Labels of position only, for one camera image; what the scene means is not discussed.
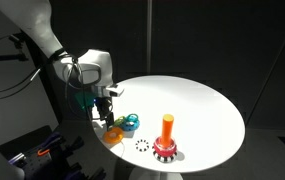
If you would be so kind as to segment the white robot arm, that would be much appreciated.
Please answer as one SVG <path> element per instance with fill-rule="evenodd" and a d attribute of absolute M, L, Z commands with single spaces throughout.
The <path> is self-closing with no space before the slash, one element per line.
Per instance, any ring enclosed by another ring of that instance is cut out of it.
<path fill-rule="evenodd" d="M 0 11 L 25 32 L 53 62 L 56 75 L 68 81 L 73 67 L 79 71 L 78 80 L 89 86 L 93 94 L 110 101 L 112 60 L 108 52 L 90 49 L 79 58 L 68 54 L 51 28 L 51 4 L 49 0 L 0 0 Z"/>

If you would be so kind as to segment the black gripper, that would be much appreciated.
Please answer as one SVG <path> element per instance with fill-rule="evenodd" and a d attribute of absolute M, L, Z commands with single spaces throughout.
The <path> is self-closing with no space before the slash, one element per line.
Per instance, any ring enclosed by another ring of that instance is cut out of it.
<path fill-rule="evenodd" d="M 114 125 L 114 115 L 111 112 L 112 100 L 110 97 L 97 97 L 95 105 L 99 112 L 100 119 L 106 119 L 107 130 L 110 130 Z"/>

